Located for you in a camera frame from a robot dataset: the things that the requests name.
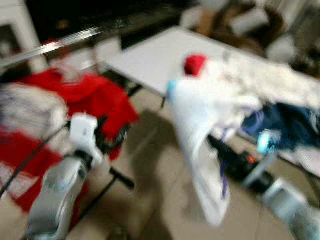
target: pile of clothes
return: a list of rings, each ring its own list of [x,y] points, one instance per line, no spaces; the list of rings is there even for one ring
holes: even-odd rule
[[[257,137],[264,129],[281,132],[281,149],[320,147],[320,82],[288,66],[250,62],[236,55],[210,59],[190,55],[185,75],[168,85],[179,144],[209,224],[218,226],[230,194],[208,135],[227,141],[242,130]]]
[[[63,74],[49,69],[0,85],[0,187],[40,143],[75,113],[107,116],[102,132],[108,141],[138,120],[125,92],[95,74],[82,74],[78,82],[65,82]],[[109,154],[111,161],[118,157],[120,148]],[[74,150],[65,128],[26,165],[7,193],[28,212],[40,193],[48,168]]]

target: dark blue garment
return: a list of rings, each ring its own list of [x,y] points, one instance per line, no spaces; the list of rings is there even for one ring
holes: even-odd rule
[[[265,129],[281,132],[279,149],[320,148],[320,116],[308,108],[278,103],[252,114],[242,124],[242,130],[257,139]]]

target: red cloth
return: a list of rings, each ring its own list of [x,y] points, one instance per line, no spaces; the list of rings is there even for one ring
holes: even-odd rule
[[[188,56],[184,63],[184,73],[186,75],[198,77],[206,59],[207,58],[202,54],[193,54]]]
[[[22,133],[0,132],[0,183],[1,186],[12,175],[21,162],[36,150],[40,142],[24,136]],[[46,171],[60,162],[61,156],[48,148],[43,148],[26,164],[22,172],[8,189],[12,199],[29,212],[42,187],[42,179]]]
[[[116,84],[104,77],[85,74],[79,84],[64,84],[62,75],[53,69],[22,79],[22,82],[56,92],[66,102],[68,114],[88,113],[97,118],[107,115],[102,132],[109,139],[115,139],[118,131],[126,124],[138,120],[128,96]],[[120,153],[113,151],[109,157],[114,160]]]

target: white cloth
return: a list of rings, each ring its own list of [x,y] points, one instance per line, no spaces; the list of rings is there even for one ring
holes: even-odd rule
[[[265,52],[269,60],[287,64],[295,58],[298,50],[293,36],[286,34],[271,43]]]
[[[241,88],[218,79],[171,82],[169,101],[180,146],[188,162],[195,190],[208,223],[218,226],[228,209],[230,194],[222,198],[223,180],[217,155],[206,144],[212,134],[221,139],[224,129],[231,136],[246,116],[260,109],[259,99],[243,94]]]
[[[285,65],[261,65],[232,57],[208,59],[199,77],[180,77],[168,86],[168,99],[179,144],[192,172],[206,219],[218,226],[230,194],[222,199],[223,181],[216,155],[206,144],[212,134],[227,141],[264,102],[320,109],[320,83],[294,74]]]
[[[320,178],[320,149],[297,146],[294,151],[281,151],[279,155],[287,161],[302,166],[309,173]]]
[[[232,31],[238,36],[244,36],[264,25],[269,25],[269,17],[265,10],[259,7],[241,14],[230,22]]]
[[[0,124],[8,131],[43,141],[67,123],[67,112],[63,99],[53,92],[17,83],[0,88]],[[71,152],[69,131],[63,129],[48,147],[61,155]]]

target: brown couch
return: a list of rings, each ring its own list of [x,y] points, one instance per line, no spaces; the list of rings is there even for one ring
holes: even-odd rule
[[[237,4],[228,6],[218,12],[214,18],[210,37],[236,48],[264,57],[264,49],[276,40],[285,29],[284,20],[279,13],[271,8],[265,7],[264,9],[268,15],[270,24],[255,29],[254,31],[246,34],[246,36],[236,36],[230,27],[232,19],[250,11],[254,7],[254,4]]]

